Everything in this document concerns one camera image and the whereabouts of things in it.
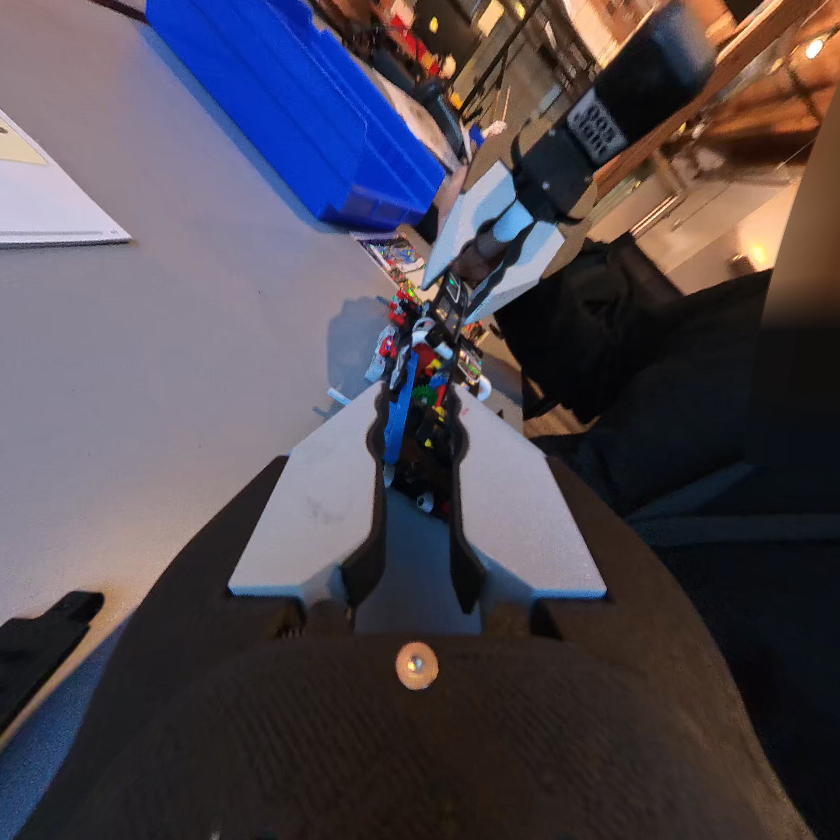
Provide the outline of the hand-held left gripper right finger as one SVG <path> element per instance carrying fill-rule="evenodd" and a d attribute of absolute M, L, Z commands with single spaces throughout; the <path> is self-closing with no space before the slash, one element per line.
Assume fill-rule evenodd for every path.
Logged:
<path fill-rule="evenodd" d="M 450 577 L 462 612 L 604 598 L 547 456 L 463 387 L 452 397 Z"/>

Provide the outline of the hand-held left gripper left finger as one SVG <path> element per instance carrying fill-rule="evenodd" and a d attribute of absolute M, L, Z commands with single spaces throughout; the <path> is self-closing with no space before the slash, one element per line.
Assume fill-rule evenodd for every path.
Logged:
<path fill-rule="evenodd" d="M 232 595 L 356 607 L 385 567 L 382 434 L 387 395 L 369 386 L 294 447 L 228 580 Z"/>

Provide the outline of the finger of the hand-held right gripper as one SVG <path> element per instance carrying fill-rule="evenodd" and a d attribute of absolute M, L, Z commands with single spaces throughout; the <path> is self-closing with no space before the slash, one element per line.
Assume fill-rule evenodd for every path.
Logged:
<path fill-rule="evenodd" d="M 537 286 L 564 242 L 564 233 L 544 222 L 517 236 L 500 264 L 472 292 L 463 324 L 489 317 Z"/>
<path fill-rule="evenodd" d="M 520 204 L 511 169 L 496 161 L 470 188 L 460 192 L 426 260 L 421 288 L 429 289 L 462 256 L 475 254 L 492 271 L 482 286 L 502 286 L 508 251 L 520 235 Z"/>

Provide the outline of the black starred brick panel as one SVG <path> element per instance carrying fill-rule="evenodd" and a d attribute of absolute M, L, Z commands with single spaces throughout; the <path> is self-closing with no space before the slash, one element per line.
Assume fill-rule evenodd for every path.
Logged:
<path fill-rule="evenodd" d="M 451 269 L 439 279 L 437 294 L 428 315 L 448 343 L 455 344 L 459 338 L 471 291 L 471 286 Z"/>

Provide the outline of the toy brick car model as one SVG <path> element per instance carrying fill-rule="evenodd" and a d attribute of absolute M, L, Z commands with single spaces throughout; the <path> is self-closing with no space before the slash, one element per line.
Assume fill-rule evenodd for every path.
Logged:
<path fill-rule="evenodd" d="M 390 399 L 384 432 L 386 486 L 415 502 L 420 512 L 446 522 L 456 445 L 451 394 L 461 387 L 484 402 L 491 384 L 478 345 L 486 335 L 483 325 L 462 324 L 457 342 L 446 342 L 428 315 L 434 298 L 422 300 L 408 283 L 399 286 L 386 302 L 387 323 L 365 379 L 383 382 Z"/>

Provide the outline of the person's right hand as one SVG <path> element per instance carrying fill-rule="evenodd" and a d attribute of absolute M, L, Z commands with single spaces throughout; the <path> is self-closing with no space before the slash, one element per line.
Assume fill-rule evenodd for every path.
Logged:
<path fill-rule="evenodd" d="M 475 288 L 496 270 L 506 252 L 507 247 L 504 247 L 495 255 L 487 257 L 482 255 L 477 243 L 471 243 L 461 251 L 450 269 L 467 286 Z"/>

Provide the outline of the holographic sticker sheet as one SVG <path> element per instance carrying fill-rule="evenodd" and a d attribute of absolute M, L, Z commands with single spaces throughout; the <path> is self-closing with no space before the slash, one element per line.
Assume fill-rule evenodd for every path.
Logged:
<path fill-rule="evenodd" d="M 353 238 L 395 285 L 422 286 L 426 260 L 409 238 L 403 234 L 361 234 Z"/>

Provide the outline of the blue plastic bin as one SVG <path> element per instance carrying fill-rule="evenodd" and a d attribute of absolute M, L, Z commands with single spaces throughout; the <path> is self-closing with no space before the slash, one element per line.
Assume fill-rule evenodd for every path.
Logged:
<path fill-rule="evenodd" d="M 394 230 L 444 167 L 305 2 L 149 1 L 145 16 L 320 221 Z"/>

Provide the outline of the open instruction booklet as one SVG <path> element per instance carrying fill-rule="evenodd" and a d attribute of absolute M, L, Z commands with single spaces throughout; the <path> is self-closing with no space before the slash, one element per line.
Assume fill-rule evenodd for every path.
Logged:
<path fill-rule="evenodd" d="M 1 113 L 1 246 L 121 245 L 132 240 L 5 112 Z"/>

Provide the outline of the wall lamp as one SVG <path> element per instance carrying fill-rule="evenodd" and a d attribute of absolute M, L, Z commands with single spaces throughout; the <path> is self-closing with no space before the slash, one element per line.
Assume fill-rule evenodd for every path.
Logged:
<path fill-rule="evenodd" d="M 768 263 L 768 252 L 761 244 L 741 249 L 728 261 L 728 273 L 734 277 L 745 277 L 772 268 Z"/>

